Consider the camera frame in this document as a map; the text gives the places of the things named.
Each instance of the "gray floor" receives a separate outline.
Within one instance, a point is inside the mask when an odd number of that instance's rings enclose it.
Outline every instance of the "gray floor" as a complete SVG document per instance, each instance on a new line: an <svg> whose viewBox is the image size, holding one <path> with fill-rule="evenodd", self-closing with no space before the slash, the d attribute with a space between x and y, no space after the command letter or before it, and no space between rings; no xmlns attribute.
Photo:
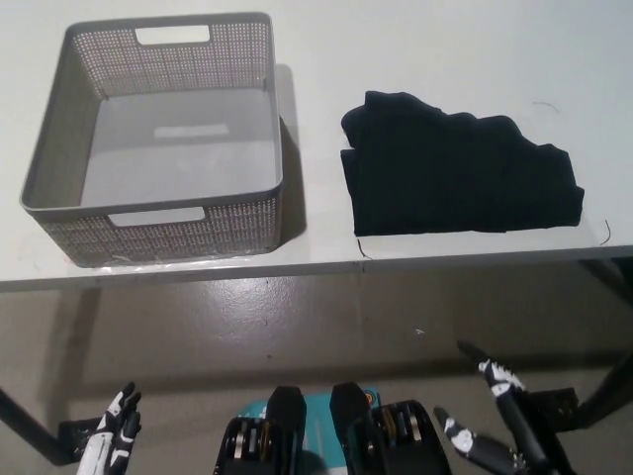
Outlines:
<svg viewBox="0 0 633 475"><path fill-rule="evenodd" d="M585 396L631 349L633 310L575 264L4 294L0 386L54 428L98 416L137 381L130 475L211 473L226 422L281 383L310 392L355 379L509 441L456 338L513 361L530 389ZM632 423L629 407L564 434L577 470L633 473ZM481 473L448 453L455 474ZM2 425L0 463L10 475L74 473Z"/></svg>

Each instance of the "basket bottom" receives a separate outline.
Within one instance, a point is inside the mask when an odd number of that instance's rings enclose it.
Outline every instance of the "basket bottom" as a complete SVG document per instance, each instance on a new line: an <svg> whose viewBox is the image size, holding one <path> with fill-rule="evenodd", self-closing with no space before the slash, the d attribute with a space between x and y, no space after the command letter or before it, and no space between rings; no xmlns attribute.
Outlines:
<svg viewBox="0 0 633 475"><path fill-rule="evenodd" d="M97 118L82 206L232 196L277 185L273 116L258 89L114 97Z"/></svg>

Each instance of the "black fabric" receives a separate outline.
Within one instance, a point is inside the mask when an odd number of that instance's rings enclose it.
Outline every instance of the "black fabric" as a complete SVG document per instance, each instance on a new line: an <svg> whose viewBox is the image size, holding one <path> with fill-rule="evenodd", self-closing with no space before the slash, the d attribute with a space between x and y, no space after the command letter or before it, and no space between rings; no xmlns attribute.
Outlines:
<svg viewBox="0 0 633 475"><path fill-rule="evenodd" d="M357 236L577 226L585 190L569 155L504 116L447 115L406 93L367 92L341 126Z"/></svg>

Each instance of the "teal object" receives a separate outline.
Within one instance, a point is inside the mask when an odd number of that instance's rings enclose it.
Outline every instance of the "teal object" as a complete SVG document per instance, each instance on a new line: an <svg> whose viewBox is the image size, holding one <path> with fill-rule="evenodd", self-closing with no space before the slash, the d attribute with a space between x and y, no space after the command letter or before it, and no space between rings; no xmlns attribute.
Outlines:
<svg viewBox="0 0 633 475"><path fill-rule="evenodd" d="M380 406L376 388L363 389L372 408ZM309 394L306 399L306 433L301 475L345 475L347 466L329 411L330 393ZM267 401L246 406L239 415L244 418L265 418Z"/></svg>

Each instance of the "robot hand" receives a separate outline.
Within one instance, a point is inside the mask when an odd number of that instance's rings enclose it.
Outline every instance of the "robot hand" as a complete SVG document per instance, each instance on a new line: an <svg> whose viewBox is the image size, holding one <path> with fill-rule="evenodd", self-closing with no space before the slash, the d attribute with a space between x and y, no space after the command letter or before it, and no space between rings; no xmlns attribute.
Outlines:
<svg viewBox="0 0 633 475"><path fill-rule="evenodd" d="M435 416L462 457L496 475L574 475L565 451L521 381L467 342L459 349L478 366L495 396L497 408L512 432L517 450L461 426L442 408Z"/></svg>
<svg viewBox="0 0 633 475"><path fill-rule="evenodd" d="M97 429L88 439L77 475L124 475L130 454L140 431L140 413L136 405L140 393L128 384L108 407Z"/></svg>

